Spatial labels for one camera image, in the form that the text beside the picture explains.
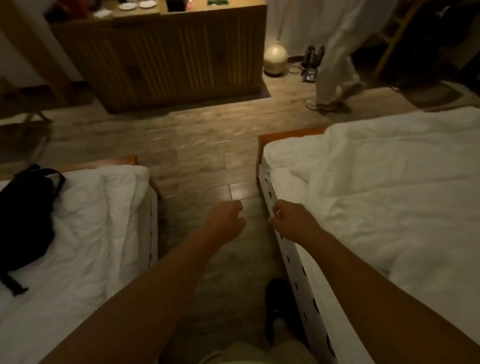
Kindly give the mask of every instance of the crumpled white blanket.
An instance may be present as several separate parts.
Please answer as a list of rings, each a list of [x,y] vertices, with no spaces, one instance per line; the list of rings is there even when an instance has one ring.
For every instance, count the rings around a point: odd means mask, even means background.
[[[479,141],[476,108],[415,112],[332,125],[290,168],[324,229],[477,343]]]
[[[0,285],[2,364],[38,363],[137,275],[137,208],[148,169],[112,166],[64,175],[52,214],[54,241],[42,258],[11,273],[29,290],[13,298]]]

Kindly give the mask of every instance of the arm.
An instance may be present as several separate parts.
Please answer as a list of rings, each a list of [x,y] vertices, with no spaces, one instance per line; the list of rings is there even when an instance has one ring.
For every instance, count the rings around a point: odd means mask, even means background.
[[[211,257],[245,227],[241,210],[240,201],[214,207],[202,228],[108,300],[41,364],[153,363]]]
[[[376,364],[472,363],[480,346],[322,230],[301,204],[279,200],[270,223],[317,262]]]

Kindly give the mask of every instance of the forearm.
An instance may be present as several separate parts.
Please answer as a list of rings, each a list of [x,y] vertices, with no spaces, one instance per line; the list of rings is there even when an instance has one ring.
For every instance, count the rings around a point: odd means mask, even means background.
[[[41,363],[152,363],[220,248],[214,240],[205,229],[193,233],[95,311]]]
[[[376,364],[472,362],[480,347],[319,230],[304,248],[315,259]]]

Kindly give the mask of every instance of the white plate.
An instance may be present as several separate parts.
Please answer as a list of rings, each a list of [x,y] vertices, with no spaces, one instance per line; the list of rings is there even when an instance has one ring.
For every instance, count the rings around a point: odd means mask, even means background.
[[[125,10],[125,11],[133,10],[136,7],[137,7],[136,2],[124,2],[123,4],[119,4],[119,9],[120,10]]]
[[[141,1],[138,6],[140,6],[142,9],[150,9],[153,8],[156,5],[155,0],[146,0],[146,1]]]

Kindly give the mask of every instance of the beige shorts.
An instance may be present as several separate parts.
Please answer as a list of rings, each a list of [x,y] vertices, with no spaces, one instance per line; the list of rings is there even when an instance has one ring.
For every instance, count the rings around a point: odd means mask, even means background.
[[[308,349],[296,340],[287,340],[264,352],[246,342],[235,342],[229,348],[217,350],[206,356],[199,364],[223,364],[253,361],[265,364],[317,364]]]

